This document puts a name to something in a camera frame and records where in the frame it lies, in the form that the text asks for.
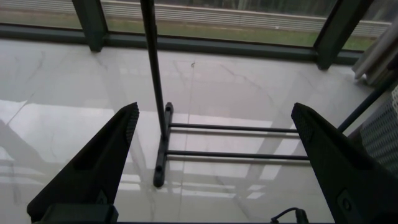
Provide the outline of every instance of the glass pane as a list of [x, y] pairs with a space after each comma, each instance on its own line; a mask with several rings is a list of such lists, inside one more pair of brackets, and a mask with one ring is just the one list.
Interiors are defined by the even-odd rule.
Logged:
[[71, 0], [0, 0], [0, 22], [81, 29]]
[[[143, 32], [138, 0], [101, 1], [109, 30]], [[336, 0], [155, 0], [159, 34], [312, 46]]]
[[398, 15], [398, 0], [374, 0], [343, 49], [366, 50]]

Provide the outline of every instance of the white marble floor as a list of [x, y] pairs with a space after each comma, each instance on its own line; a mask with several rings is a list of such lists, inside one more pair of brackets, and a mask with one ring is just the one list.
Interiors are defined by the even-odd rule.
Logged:
[[[178, 123], [294, 128], [290, 112], [300, 102], [339, 125], [371, 92], [349, 67], [177, 52], [159, 52], [159, 61]], [[155, 189], [160, 130], [145, 50], [93, 54], [84, 45], [0, 40], [1, 223], [29, 223], [33, 197], [135, 101], [141, 113], [115, 202], [119, 221], [268, 222], [289, 207], [311, 222], [333, 221], [307, 162], [174, 157]], [[297, 136], [264, 133], [179, 131], [170, 149], [305, 155]], [[280, 220], [294, 222], [294, 213]]]

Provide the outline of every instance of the green grass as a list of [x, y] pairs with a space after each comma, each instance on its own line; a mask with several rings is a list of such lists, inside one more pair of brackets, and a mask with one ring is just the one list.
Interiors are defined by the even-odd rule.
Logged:
[[[0, 22], [81, 29], [77, 16], [70, 14], [49, 14], [30, 11], [0, 11]], [[107, 23], [108, 29], [113, 31], [144, 32], [142, 21], [129, 21], [126, 19], [107, 17]], [[165, 35], [239, 40], [306, 47], [311, 47], [318, 37], [318, 33], [313, 32], [257, 29], [250, 27], [220, 27], [185, 22], [158, 21], [157, 27], [158, 33]], [[373, 42], [374, 38], [351, 36], [345, 44], [344, 49], [366, 50]]]

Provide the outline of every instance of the wire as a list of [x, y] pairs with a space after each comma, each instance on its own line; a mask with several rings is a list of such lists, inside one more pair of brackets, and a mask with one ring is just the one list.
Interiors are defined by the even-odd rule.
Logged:
[[288, 209], [284, 210], [283, 212], [281, 212], [279, 215], [275, 216], [274, 218], [271, 218], [271, 223], [279, 223], [278, 218], [280, 218], [282, 215], [285, 215], [286, 213], [291, 212], [291, 211], [295, 211], [297, 223], [308, 224], [308, 218], [307, 218], [307, 214], [305, 213], [305, 211], [303, 209], [299, 209], [296, 207], [288, 208]]

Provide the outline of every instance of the marble tile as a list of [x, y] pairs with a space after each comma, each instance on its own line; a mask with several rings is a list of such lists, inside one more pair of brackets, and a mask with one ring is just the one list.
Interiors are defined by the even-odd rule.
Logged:
[[[349, 67], [178, 52], [159, 52], [159, 63], [176, 123], [294, 128], [290, 112], [301, 102], [339, 125], [371, 92]], [[27, 204], [135, 101], [141, 113], [116, 196], [119, 221], [268, 222], [292, 206], [311, 222], [333, 221], [307, 162], [171, 157], [165, 185], [154, 188], [160, 129], [145, 50], [93, 54], [84, 45], [0, 40], [2, 223], [29, 223]], [[212, 130], [176, 130], [170, 149], [305, 155], [294, 134]]]

